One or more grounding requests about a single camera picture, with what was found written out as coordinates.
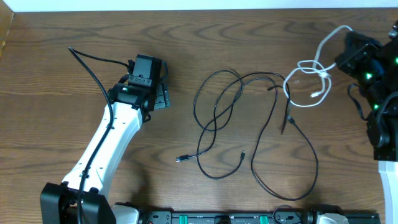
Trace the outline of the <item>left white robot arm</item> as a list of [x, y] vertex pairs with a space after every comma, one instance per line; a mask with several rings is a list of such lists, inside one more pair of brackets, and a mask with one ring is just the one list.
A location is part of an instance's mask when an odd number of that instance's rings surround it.
[[128, 203], [111, 206], [108, 196], [122, 156], [150, 112], [170, 106], [165, 61], [137, 55], [128, 73], [105, 93], [104, 115], [88, 147], [60, 184], [47, 183], [40, 194], [44, 223], [138, 223], [139, 210]]

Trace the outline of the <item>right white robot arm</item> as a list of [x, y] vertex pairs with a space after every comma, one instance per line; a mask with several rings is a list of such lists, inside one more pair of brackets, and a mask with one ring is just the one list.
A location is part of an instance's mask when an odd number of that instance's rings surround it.
[[383, 45], [351, 31], [335, 63], [356, 80], [354, 85], [371, 107], [364, 120], [381, 177], [385, 222], [397, 223], [397, 24], [389, 31], [389, 38]]

